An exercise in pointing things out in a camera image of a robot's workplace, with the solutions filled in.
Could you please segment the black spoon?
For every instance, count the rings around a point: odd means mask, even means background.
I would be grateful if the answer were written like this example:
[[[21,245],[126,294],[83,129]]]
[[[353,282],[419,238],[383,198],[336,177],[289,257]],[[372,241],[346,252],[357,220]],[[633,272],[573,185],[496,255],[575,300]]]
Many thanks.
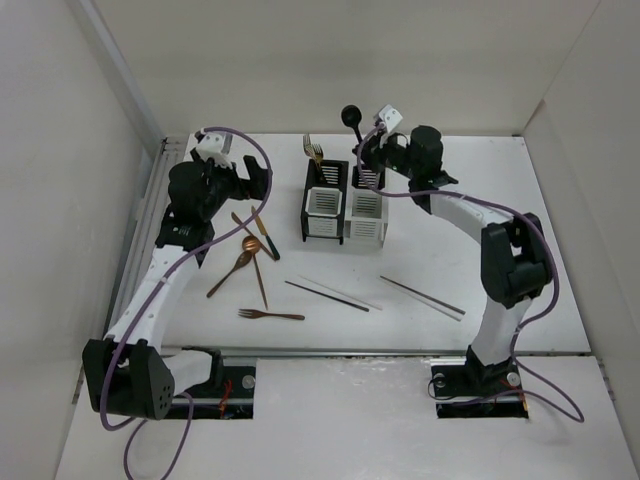
[[[346,105],[341,111],[341,121],[344,126],[351,129],[355,134],[357,144],[353,148],[352,152],[356,155],[359,147],[363,144],[363,136],[360,131],[362,112],[356,105]]]

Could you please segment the copper fork long handle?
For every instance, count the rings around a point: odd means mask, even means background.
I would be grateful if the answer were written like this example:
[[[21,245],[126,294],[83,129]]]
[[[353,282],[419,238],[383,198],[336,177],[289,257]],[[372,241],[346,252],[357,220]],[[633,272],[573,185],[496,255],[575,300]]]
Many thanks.
[[[316,169],[320,170],[320,164],[318,163],[318,159],[308,133],[304,134],[302,137],[302,146],[304,153],[314,162]]]

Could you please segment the silver fork green handle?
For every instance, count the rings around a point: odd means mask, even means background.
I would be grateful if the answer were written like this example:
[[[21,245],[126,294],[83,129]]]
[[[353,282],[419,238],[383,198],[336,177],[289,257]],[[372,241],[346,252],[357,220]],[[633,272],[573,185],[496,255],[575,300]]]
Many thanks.
[[[314,159],[314,162],[315,162],[315,165],[316,165],[316,169],[317,169],[319,175],[323,176],[322,162],[324,160],[324,152],[323,152],[322,147],[319,144],[312,143],[310,145],[310,152],[311,152],[312,157]]]

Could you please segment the dark copper spoon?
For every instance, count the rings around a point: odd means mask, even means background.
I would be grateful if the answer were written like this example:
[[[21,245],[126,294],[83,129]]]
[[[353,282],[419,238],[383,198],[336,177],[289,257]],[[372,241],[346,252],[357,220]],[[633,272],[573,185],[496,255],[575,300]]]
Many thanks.
[[[242,252],[237,257],[231,270],[207,292],[206,297],[211,298],[235,272],[248,265],[251,262],[251,259],[252,254],[250,252]]]

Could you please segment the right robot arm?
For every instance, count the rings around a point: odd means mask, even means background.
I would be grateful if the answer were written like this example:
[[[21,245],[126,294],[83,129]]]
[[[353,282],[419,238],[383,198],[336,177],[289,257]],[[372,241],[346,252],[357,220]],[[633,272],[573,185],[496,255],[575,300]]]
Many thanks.
[[[404,176],[406,197],[480,246],[480,277],[487,295],[481,325],[463,364],[433,368],[435,394],[452,400],[506,393],[519,373],[515,345],[531,322],[525,315],[544,288],[557,282],[539,218],[458,191],[457,180],[443,167],[444,146],[433,127],[414,128],[407,143],[400,144],[390,122],[380,121],[357,140],[358,167]]]

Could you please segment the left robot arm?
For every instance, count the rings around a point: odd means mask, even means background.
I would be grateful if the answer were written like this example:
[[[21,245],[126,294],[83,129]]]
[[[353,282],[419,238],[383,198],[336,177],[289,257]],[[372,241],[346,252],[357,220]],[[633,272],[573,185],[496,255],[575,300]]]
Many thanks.
[[[161,420],[190,388],[209,397],[223,387],[219,352],[190,347],[164,358],[161,347],[179,297],[220,240],[213,216],[228,200],[268,198],[271,168],[250,155],[243,161],[246,179],[235,164],[199,154],[171,168],[170,201],[148,270],[120,319],[82,353],[91,406],[101,417]]]

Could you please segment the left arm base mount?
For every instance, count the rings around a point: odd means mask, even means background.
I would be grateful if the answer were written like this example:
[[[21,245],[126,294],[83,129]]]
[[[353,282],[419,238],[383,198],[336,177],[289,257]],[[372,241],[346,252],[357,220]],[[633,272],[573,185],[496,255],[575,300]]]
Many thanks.
[[[163,359],[168,372],[152,398],[164,419],[245,420],[253,417],[256,365],[226,360],[219,350],[188,348]]]

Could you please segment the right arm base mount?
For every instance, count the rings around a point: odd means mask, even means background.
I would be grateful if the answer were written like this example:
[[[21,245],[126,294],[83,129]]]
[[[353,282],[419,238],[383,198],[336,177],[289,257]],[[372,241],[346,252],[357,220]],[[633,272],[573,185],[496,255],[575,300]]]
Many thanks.
[[[519,386],[508,380],[509,374],[519,379],[512,360],[483,366],[467,358],[463,364],[435,364],[431,373],[439,419],[529,418]]]

